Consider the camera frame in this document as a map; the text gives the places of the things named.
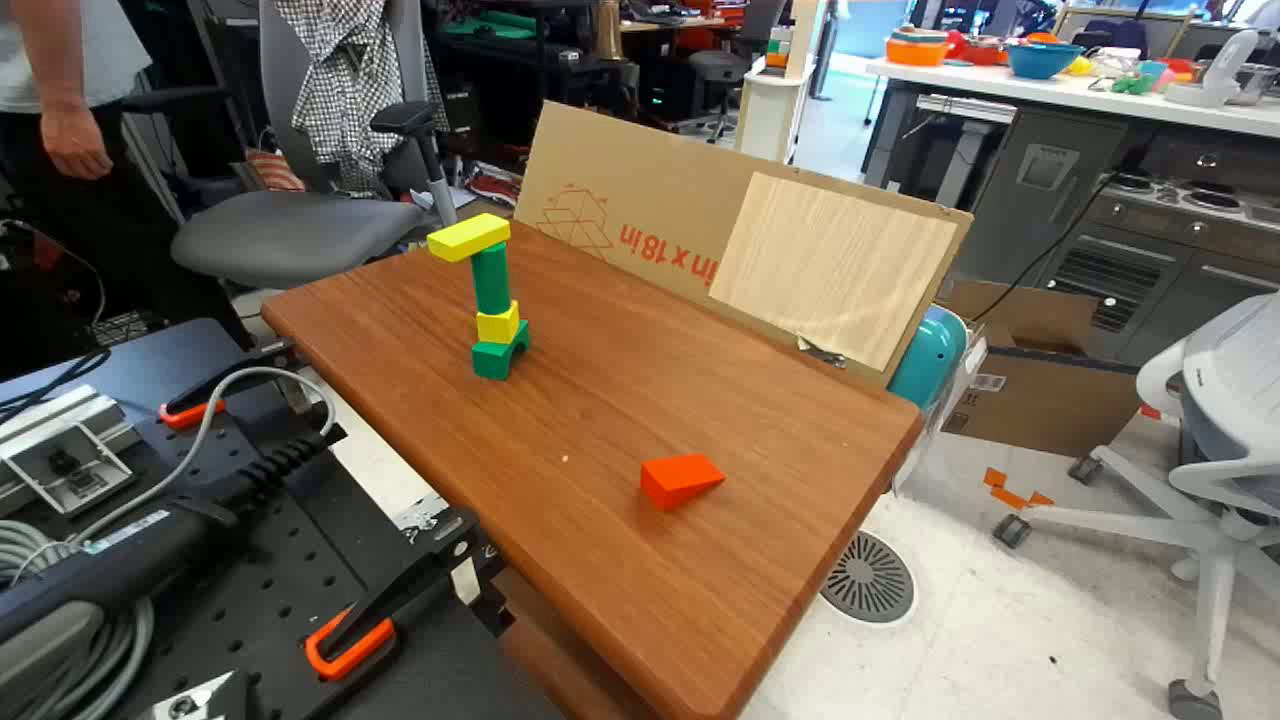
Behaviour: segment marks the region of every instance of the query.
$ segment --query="chair wheel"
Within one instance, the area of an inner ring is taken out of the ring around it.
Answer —
[[[1034,523],[1022,521],[1022,515],[1006,515],[1006,521],[994,529],[997,545],[1006,545],[1006,547],[1022,547],[1022,545],[1029,539],[1029,534],[1034,534]]]
[[[1079,456],[1079,460],[1067,468],[1067,478],[1076,478],[1079,485],[1091,485],[1101,472],[1103,472],[1103,463],[1091,460],[1091,456]]]
[[[1183,681],[1173,681],[1163,701],[1168,718],[1178,720],[1225,720],[1225,704],[1218,701],[1218,691],[1196,697]]]

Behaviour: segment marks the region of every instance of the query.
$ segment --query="black cable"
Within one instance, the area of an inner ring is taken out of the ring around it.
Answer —
[[[1110,189],[1110,171],[1095,175],[1091,191],[1088,191],[1083,203],[1072,213],[1067,227],[1058,232],[1058,242],[1046,243],[1046,248],[1006,283],[1006,293],[1001,293],[988,310],[981,310],[981,311],[971,317],[971,326],[981,326],[984,317],[994,317],[994,310],[1001,310],[1001,303],[1022,287],[1022,279],[1034,278],[1036,264],[1046,264],[1058,248],[1064,248],[1064,243],[1072,242],[1072,232],[1079,227],[1088,203],[1091,203],[1103,189]]]
[[[111,349],[98,349],[90,357],[76,357],[64,373],[55,373],[50,386],[31,387],[31,394],[22,394],[22,395],[9,395],[0,406],[0,426],[11,421],[17,414],[31,410],[31,406],[44,406],[55,387],[106,369],[111,362]]]

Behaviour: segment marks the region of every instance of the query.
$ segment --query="stacked blocks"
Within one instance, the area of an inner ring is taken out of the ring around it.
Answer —
[[[476,287],[476,376],[505,379],[511,376],[518,351],[529,349],[529,319],[519,300],[511,300],[509,267],[511,225],[499,218],[471,218],[429,238],[429,254],[443,264],[471,259]]]

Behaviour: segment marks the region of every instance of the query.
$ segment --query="red block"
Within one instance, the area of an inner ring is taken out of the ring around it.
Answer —
[[[724,485],[724,472],[703,456],[662,456],[642,463],[642,492],[665,514],[697,500],[716,485]]]

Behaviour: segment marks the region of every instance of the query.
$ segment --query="cable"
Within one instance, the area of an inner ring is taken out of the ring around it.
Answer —
[[[0,521],[0,575],[9,575],[11,583],[22,582],[25,568],[50,568],[64,562],[64,557],[50,557],[50,547],[64,547],[64,545],[50,539],[31,523]],[[137,681],[142,659],[151,649],[151,635],[157,635],[157,608],[151,602],[137,602],[131,621],[126,616],[110,621],[90,640],[90,654],[68,666],[68,672],[54,684],[50,701],[30,718],[31,720],[73,718],[81,704],[83,710],[76,714],[76,720],[111,718],[126,688]]]
[[[334,401],[326,395],[326,387],[321,387],[316,379],[300,376],[300,373],[287,373],[287,369],[242,369],[242,373],[227,373],[222,386],[214,386],[214,394],[208,394],[205,406],[216,410],[216,406],[224,401],[224,394],[227,394],[234,386],[242,386],[246,376],[286,376],[286,379],[297,379],[297,386],[314,387],[314,394],[326,401],[326,430],[321,430],[321,436],[334,431],[336,414],[334,414]],[[157,500],[170,485],[176,485],[176,481],[189,472],[189,463],[195,460],[195,453],[205,449],[208,430],[214,430],[214,418],[216,418],[216,414],[205,414],[205,421],[200,421],[200,430],[195,430],[195,436],[194,436],[194,449],[183,453],[183,460],[180,460],[170,478],[159,478],[151,490],[137,492],[128,504],[115,504],[110,515],[99,515],[98,523],[90,523],[90,529],[76,534],[73,539],[76,539],[76,545],[81,545],[81,539],[92,539],[98,534],[106,534],[110,523],[115,523],[119,515],[128,515],[128,514],[137,514],[142,504]]]
[[[1036,264],[1046,264],[1060,243],[1072,242],[1072,232],[1079,227],[1079,222],[1083,222],[1083,213],[1091,207],[1091,200],[1110,189],[1110,175],[1114,175],[1114,171],[1101,171],[1101,175],[1095,175],[1091,191],[1088,191],[1083,203],[1072,213],[1067,227],[1058,232],[1058,242],[1046,243],[1046,248],[1006,283],[1006,293],[1001,293],[988,310],[981,310],[981,311],[971,317],[971,326],[981,326],[984,317],[994,317],[994,311],[1022,287],[1022,279],[1034,278]]]
[[[336,410],[329,401],[329,394],[287,369],[242,369],[227,373],[214,394],[208,394],[208,410],[216,410],[224,401],[224,394],[234,386],[242,386],[246,376],[286,376],[297,379],[305,387],[314,387],[326,401],[326,430],[321,436],[334,436],[336,426]],[[0,521],[0,582],[9,575],[9,589],[25,582],[25,573],[31,568],[50,568],[73,553],[83,547],[83,539],[92,539],[98,534],[106,534],[110,523],[115,523],[119,515],[128,515],[131,510],[157,500],[170,485],[176,485],[189,463],[195,460],[195,453],[208,439],[216,414],[205,414],[194,449],[180,456],[180,463],[159,478],[147,492],[131,496],[128,504],[111,510],[110,515],[99,515],[98,523],[90,523],[83,534],[68,537],[68,539],[50,539],[39,529],[22,523],[22,521]],[[291,463],[305,449],[286,449],[276,456],[268,456],[268,468],[262,468],[263,478],[271,478],[276,468]],[[131,681],[145,670],[145,656],[151,649],[157,635],[157,608],[151,602],[137,602],[131,606],[131,621],[115,616],[99,628],[99,635],[92,640],[92,654],[83,654],[68,677],[50,691],[44,710],[35,710],[31,718],[76,718],[76,720],[99,720],[111,718],[111,710],[126,701],[126,691],[131,688]]]
[[[76,357],[64,373],[55,373],[50,386],[31,387],[31,394],[22,394],[22,395],[9,395],[0,401],[0,426],[22,418],[25,410],[31,406],[44,406],[55,387],[106,369],[111,362],[111,349],[98,349],[90,357]]]

